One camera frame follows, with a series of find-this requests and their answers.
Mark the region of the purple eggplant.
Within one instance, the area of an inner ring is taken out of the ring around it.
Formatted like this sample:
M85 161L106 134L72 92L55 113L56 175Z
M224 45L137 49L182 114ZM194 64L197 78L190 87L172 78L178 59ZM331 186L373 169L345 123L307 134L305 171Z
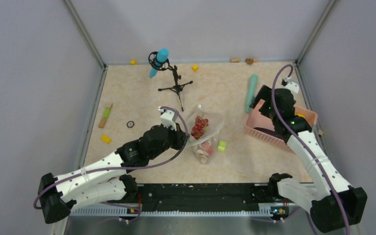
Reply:
M254 129L257 130L257 131L261 131L261 132L263 132L263 133L265 133L267 135L271 135L271 136L274 136L274 137L277 137L277 138L279 137L278 133L276 133L275 131L270 130L270 129L261 128L261 127L256 127Z

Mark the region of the red grape bunch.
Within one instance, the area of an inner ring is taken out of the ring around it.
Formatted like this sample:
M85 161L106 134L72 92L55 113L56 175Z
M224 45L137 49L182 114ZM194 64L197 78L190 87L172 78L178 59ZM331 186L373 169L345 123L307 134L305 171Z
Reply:
M206 128L209 125L209 120L204 118L203 115L197 116L194 120L194 126L191 129L191 135L199 140L206 133Z

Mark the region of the clear zip top bag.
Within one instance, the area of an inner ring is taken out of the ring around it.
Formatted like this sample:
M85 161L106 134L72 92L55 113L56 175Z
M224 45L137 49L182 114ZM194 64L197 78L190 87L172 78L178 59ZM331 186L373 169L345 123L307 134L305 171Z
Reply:
M186 144L199 163L208 164L217 151L218 135L224 125L224 116L208 112L198 104L186 118L189 139Z

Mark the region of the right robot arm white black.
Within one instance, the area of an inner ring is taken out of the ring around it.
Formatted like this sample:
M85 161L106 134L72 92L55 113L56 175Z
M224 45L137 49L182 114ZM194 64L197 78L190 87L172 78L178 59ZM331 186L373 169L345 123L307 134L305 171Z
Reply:
M295 111L290 90L272 89L263 85L250 104L271 120L274 131L299 157L313 180L315 189L304 186L287 173L269 178L268 197L274 202L287 198L304 209L314 226L323 233L345 229L361 221L367 194L362 187L353 187L334 167L319 146L308 121Z

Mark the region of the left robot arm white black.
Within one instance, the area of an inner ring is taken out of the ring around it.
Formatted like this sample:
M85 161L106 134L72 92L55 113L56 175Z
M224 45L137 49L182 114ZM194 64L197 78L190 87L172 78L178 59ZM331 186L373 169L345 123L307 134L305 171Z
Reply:
M179 125L176 129L155 125L86 168L58 176L48 173L41 177L34 208L42 211L45 223L52 224L93 204L130 203L139 189L129 173L150 168L149 161L169 149L180 154L188 137Z

